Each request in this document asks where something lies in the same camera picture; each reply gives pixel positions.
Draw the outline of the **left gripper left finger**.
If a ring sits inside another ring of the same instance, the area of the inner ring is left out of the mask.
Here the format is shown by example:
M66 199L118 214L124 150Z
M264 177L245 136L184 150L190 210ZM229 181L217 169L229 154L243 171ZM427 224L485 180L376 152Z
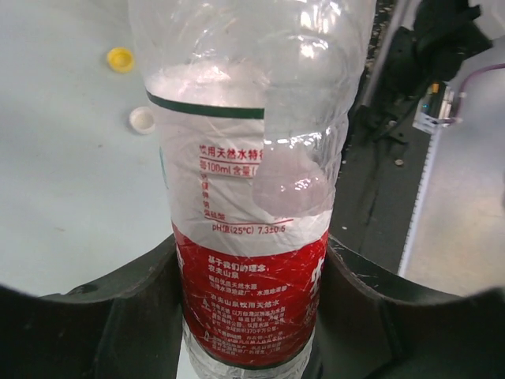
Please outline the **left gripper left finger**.
M65 295L1 288L3 378L175 378L181 338L174 237Z

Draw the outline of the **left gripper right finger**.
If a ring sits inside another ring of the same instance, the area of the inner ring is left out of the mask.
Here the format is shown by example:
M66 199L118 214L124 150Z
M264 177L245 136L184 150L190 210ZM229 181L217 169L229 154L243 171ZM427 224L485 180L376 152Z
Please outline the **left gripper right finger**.
M330 238L306 378L501 378L504 291L450 295Z

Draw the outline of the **white bottle cap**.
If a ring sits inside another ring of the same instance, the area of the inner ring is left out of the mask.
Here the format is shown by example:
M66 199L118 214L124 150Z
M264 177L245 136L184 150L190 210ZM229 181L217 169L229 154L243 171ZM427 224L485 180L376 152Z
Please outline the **white bottle cap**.
M133 131L147 135L155 131L155 122L150 107L137 107L129 114L129 125Z

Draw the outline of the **red cap water bottle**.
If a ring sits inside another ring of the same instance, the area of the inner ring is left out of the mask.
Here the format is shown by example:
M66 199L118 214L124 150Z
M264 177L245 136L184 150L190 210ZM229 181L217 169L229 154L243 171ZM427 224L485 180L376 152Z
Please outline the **red cap water bottle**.
M308 364L373 1L131 1L201 378Z

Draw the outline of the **yellow bottle cap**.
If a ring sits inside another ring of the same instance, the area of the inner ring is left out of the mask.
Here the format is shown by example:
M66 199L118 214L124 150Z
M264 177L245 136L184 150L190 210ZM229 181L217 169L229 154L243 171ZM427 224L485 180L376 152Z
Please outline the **yellow bottle cap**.
M128 73L133 70L135 60L132 51L125 47L115 47L106 55L107 65L116 73Z

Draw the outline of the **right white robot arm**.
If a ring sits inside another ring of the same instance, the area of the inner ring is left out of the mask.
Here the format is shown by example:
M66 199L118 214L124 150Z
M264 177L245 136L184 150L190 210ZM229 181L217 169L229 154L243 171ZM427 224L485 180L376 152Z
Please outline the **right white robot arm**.
M436 81L450 81L462 63L492 47L468 1L422 1L411 29L395 32L375 93L366 108L372 140L391 137Z

